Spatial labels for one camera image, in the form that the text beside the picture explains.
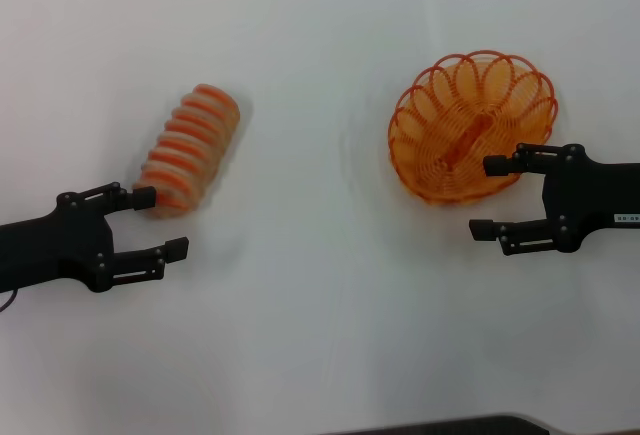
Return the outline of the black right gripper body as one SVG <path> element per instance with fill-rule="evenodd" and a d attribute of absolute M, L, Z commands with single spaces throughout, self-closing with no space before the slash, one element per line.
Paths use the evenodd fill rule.
<path fill-rule="evenodd" d="M 640 230 L 640 163 L 599 163 L 580 144 L 552 152 L 542 200 L 556 250 L 575 252 L 597 230 Z"/>

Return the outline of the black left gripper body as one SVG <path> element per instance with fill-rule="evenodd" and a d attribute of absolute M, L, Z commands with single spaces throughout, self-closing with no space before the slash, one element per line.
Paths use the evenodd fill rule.
<path fill-rule="evenodd" d="M 66 192 L 49 214 L 0 226 L 0 293 L 74 279 L 101 293 L 113 286 L 114 192 Z"/>

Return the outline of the orange woven plastic basket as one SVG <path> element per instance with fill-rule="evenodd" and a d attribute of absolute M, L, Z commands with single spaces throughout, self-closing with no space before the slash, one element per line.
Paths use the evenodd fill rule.
<path fill-rule="evenodd" d="M 547 75 L 519 55 L 451 54 L 416 76 L 396 103 L 387 141 L 404 187 L 430 205 L 478 202 L 516 183 L 489 177 L 483 160 L 542 145 L 558 114 Z"/>

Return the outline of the orange striped bread loaf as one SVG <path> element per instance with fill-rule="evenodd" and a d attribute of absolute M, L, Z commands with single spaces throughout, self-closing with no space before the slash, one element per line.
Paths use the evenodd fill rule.
<path fill-rule="evenodd" d="M 219 172 L 239 121 L 236 101 L 215 86 L 199 84 L 181 98 L 134 183 L 136 188 L 155 188 L 155 216 L 183 216 L 199 207 Z"/>

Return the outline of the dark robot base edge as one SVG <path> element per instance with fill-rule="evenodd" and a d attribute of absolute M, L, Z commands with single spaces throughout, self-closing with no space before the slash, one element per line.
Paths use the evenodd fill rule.
<path fill-rule="evenodd" d="M 332 432 L 323 435 L 570 435 L 543 422 L 496 414 L 408 425 Z"/>

